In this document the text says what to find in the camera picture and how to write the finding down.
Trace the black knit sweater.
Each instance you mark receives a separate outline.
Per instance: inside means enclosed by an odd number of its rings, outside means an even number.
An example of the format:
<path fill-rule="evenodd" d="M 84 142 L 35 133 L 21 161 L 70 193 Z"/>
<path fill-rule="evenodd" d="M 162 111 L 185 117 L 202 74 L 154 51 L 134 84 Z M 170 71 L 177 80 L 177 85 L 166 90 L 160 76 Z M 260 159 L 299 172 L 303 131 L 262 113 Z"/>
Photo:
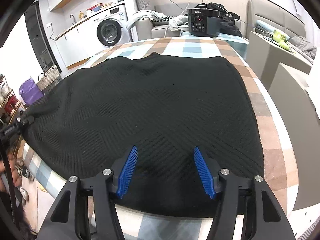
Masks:
<path fill-rule="evenodd" d="M 135 145 L 136 169 L 119 205 L 210 217 L 216 204 L 197 172 L 196 146 L 237 176 L 264 174 L 247 74 L 221 56 L 115 57 L 75 71 L 34 102 L 23 138 L 63 178 L 95 176 Z"/>

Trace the shoe rack with shoes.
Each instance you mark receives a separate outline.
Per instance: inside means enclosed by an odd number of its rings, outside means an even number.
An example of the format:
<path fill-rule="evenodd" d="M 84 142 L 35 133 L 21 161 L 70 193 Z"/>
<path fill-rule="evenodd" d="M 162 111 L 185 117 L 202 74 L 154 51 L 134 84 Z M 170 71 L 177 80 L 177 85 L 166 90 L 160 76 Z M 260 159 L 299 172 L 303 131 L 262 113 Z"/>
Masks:
<path fill-rule="evenodd" d="M 3 74 L 1 74 L 0 106 L 1 128 L 12 124 L 25 111 L 23 102 L 18 100 Z"/>

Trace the purple bag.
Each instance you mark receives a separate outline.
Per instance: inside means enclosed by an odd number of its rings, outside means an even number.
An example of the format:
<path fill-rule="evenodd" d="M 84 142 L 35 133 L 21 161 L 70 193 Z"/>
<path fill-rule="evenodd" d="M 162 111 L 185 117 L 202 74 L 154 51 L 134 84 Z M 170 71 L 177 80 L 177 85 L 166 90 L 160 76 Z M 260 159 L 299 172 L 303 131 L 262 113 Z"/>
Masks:
<path fill-rule="evenodd" d="M 19 94 L 27 107 L 43 97 L 43 93 L 33 79 L 28 79 L 21 84 Z"/>

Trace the woven laundry basket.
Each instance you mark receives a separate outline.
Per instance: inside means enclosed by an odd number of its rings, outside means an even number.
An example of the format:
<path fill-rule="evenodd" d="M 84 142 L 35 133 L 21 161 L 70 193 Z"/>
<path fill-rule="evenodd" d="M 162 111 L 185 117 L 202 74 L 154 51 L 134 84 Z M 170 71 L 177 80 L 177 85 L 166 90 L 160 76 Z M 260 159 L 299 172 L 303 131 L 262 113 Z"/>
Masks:
<path fill-rule="evenodd" d="M 61 80 L 62 77 L 57 65 L 52 65 L 45 67 L 44 72 L 38 76 L 36 84 L 44 95 L 51 91 Z"/>

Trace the checkered tablecloth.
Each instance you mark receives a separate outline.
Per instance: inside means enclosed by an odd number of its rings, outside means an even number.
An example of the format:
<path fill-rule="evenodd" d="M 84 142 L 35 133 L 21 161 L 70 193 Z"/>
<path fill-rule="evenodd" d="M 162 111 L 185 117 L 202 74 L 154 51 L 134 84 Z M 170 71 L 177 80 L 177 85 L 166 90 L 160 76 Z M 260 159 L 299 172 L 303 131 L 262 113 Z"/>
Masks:
<path fill-rule="evenodd" d="M 84 68 L 92 68 L 115 57 L 142 59 L 152 53 L 189 58 L 221 56 L 248 71 L 243 77 L 257 120 L 263 148 L 264 174 L 256 175 L 267 182 L 284 211 L 288 193 L 298 185 L 295 155 L 284 123 L 267 90 L 250 66 L 226 42 L 212 38 L 159 38 L 114 46 L 95 54 Z M 68 178 L 53 171 L 25 142 L 23 160 L 38 182 L 56 197 Z M 117 204 L 117 212 L 127 239 L 205 239 L 210 217 L 165 216 L 134 210 Z"/>

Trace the white kitchen cabinets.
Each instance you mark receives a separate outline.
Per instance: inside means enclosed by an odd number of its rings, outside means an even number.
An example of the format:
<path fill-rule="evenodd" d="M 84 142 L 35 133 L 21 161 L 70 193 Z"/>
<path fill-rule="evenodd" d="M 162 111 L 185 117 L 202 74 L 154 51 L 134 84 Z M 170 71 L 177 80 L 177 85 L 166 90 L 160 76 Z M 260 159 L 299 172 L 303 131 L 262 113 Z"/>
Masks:
<path fill-rule="evenodd" d="M 87 20 L 70 29 L 55 41 L 67 68 L 92 57 L 99 51 L 96 28 L 92 21 Z"/>

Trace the beige cardboard box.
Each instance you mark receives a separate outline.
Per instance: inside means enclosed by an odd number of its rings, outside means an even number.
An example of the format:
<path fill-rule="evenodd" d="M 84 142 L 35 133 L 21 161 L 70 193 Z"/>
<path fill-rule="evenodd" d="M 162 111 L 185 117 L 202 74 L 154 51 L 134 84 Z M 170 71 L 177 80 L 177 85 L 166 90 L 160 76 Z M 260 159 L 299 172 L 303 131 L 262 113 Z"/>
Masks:
<path fill-rule="evenodd" d="M 266 89 L 271 87 L 280 63 L 306 74 L 310 73 L 312 67 L 312 64 L 302 55 L 286 51 L 254 32 L 249 34 L 246 62 Z"/>

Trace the white washing machine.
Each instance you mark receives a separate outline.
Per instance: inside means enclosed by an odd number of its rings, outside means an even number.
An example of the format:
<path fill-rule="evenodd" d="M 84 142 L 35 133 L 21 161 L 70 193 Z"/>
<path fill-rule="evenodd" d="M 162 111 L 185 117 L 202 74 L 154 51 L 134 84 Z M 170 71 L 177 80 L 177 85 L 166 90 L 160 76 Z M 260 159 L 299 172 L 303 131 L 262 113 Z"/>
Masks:
<path fill-rule="evenodd" d="M 92 24 L 91 45 L 97 51 L 131 41 L 131 33 L 126 28 L 127 14 L 124 3 L 94 15 L 90 22 Z"/>

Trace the black jacket pile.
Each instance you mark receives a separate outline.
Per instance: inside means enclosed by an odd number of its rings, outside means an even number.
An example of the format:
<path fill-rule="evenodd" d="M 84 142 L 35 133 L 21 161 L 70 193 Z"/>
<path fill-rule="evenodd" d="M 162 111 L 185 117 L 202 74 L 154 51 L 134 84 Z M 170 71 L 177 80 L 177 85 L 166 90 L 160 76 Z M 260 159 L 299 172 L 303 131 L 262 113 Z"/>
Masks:
<path fill-rule="evenodd" d="M 240 20 L 240 16 L 234 12 L 229 12 L 222 4 L 200 3 L 195 8 L 218 10 L 221 16 L 220 33 L 242 37 L 240 29 L 235 24 L 235 20 Z"/>

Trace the black electric pressure cooker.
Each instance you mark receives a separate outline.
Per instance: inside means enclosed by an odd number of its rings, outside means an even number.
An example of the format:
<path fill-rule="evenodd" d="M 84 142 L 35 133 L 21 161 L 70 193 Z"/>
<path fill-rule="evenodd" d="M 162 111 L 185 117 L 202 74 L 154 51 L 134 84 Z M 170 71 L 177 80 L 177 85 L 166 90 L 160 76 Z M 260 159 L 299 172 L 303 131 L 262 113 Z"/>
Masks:
<path fill-rule="evenodd" d="M 188 9 L 188 27 L 191 35 L 218 37 L 221 28 L 220 12 L 208 8 Z"/>

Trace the green toy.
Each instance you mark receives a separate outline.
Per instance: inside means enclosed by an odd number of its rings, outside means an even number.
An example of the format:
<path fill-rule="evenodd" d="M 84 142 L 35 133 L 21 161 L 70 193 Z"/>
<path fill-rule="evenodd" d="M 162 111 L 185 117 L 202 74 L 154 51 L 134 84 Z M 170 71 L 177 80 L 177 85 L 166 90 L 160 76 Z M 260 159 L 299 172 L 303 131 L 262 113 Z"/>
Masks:
<path fill-rule="evenodd" d="M 287 38 L 280 31 L 274 30 L 272 39 L 283 49 L 290 51 L 290 46 L 287 43 Z"/>

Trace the grey sofa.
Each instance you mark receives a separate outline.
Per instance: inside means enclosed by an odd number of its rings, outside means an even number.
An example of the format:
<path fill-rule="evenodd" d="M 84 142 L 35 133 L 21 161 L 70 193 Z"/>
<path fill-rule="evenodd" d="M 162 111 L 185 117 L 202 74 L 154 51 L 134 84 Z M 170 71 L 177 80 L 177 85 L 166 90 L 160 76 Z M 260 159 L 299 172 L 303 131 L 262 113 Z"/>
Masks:
<path fill-rule="evenodd" d="M 155 11 L 155 6 L 151 0 L 136 0 L 138 11 L 152 10 Z M 174 37 L 180 35 L 180 26 L 187 25 L 187 16 L 167 16 L 162 20 L 139 20 L 134 27 L 137 31 L 139 40 L 148 40 L 151 38 Z"/>

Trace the light blue blanket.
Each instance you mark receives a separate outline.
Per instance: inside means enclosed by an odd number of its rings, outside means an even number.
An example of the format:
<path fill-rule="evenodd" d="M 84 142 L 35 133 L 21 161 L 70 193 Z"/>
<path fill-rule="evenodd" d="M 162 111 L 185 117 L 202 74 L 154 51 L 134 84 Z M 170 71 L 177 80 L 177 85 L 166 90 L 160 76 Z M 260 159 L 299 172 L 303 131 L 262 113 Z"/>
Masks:
<path fill-rule="evenodd" d="M 125 27 L 127 30 L 130 30 L 137 21 L 139 20 L 144 20 L 144 19 L 148 19 L 150 21 L 152 20 L 162 20 L 164 18 L 166 18 L 167 15 L 163 14 L 163 13 L 159 13 L 156 11 L 152 11 L 152 10 L 140 10 L 138 12 L 135 12 L 133 15 L 131 15 L 126 24 Z"/>

